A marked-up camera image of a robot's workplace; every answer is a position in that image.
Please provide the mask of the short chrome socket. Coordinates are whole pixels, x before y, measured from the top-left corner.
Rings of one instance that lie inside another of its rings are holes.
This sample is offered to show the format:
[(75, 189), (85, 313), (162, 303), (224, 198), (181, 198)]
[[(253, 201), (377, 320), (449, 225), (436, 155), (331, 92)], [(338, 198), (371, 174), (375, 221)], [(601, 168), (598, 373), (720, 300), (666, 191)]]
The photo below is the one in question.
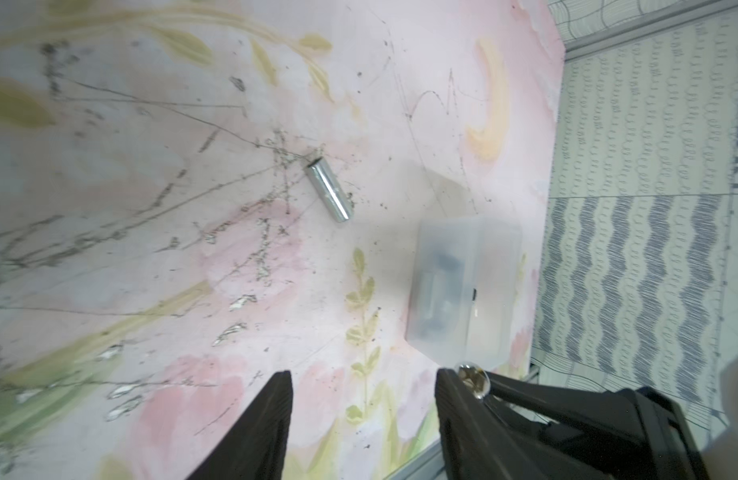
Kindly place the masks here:
[(456, 372), (465, 387), (477, 400), (483, 400), (491, 391), (491, 381), (488, 372), (480, 366), (462, 362), (457, 365)]

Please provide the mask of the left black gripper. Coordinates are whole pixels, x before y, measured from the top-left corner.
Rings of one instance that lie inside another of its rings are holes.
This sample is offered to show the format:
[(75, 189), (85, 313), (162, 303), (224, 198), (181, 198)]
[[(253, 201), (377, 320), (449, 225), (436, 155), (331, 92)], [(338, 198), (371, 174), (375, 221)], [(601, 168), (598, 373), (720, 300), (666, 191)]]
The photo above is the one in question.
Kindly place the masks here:
[(708, 476), (681, 407), (652, 387), (593, 392), (488, 378), (491, 412), (455, 371), (437, 371), (449, 479)]

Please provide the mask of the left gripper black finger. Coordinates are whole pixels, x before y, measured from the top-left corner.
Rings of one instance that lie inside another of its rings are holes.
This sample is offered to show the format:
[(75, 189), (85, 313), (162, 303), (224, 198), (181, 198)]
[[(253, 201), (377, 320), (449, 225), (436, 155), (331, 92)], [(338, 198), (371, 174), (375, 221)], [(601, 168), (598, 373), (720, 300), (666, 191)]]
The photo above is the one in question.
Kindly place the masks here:
[(289, 371), (272, 375), (191, 479), (280, 479), (293, 407)]

